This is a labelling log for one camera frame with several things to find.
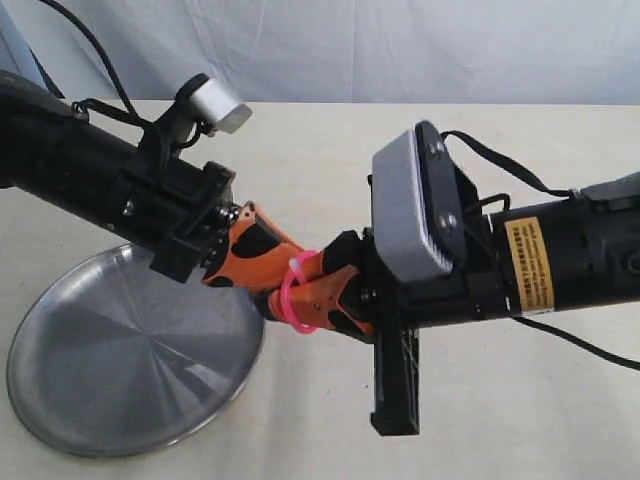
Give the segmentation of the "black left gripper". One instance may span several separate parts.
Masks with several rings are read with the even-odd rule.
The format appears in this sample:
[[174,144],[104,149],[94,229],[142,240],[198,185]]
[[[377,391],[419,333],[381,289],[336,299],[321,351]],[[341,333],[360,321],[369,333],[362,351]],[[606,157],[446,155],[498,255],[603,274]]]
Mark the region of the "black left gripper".
[[[107,194],[107,229],[150,252],[152,270],[184,283],[230,223],[235,173],[216,162],[198,168],[180,152],[165,125],[144,129]],[[303,251],[253,201],[241,207],[229,239],[226,257],[212,260],[202,278],[209,287],[269,290]]]

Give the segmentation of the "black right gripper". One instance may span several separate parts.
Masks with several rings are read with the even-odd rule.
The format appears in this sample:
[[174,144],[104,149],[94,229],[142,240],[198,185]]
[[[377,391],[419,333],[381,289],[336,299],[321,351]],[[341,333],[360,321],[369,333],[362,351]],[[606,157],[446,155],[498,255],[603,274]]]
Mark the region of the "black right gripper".
[[302,332],[324,329],[363,343],[373,341],[373,429],[381,436],[420,432],[420,331],[423,328],[505,318],[515,302],[496,239],[484,207],[511,198],[498,193],[478,198],[470,180],[458,188],[460,226],[467,257],[454,270],[433,280],[401,283],[384,266],[374,247],[373,230],[363,238],[342,231],[319,251],[294,257],[294,273],[272,290],[254,295],[268,320]]

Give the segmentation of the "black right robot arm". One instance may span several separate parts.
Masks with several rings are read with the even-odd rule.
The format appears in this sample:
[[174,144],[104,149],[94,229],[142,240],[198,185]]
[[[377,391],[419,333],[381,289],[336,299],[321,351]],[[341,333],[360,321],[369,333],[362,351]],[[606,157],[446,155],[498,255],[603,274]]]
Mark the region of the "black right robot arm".
[[372,175],[372,226],[349,253],[343,278],[297,271],[257,296],[270,319],[328,321],[374,345],[375,404],[383,436],[420,430],[419,332],[423,328],[636,301],[639,187],[634,177],[553,201],[485,214],[460,172],[395,179]]

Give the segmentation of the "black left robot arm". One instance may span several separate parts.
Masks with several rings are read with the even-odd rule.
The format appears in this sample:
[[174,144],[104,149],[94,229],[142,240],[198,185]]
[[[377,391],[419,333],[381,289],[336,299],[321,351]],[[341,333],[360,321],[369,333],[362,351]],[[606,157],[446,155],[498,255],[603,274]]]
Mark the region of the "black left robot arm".
[[201,136],[234,133],[250,116],[204,74],[147,121],[94,99],[65,104],[3,73],[1,184],[143,248],[151,268],[174,281],[199,269],[211,286],[270,290],[300,247],[256,204],[234,202],[231,170],[180,156]]

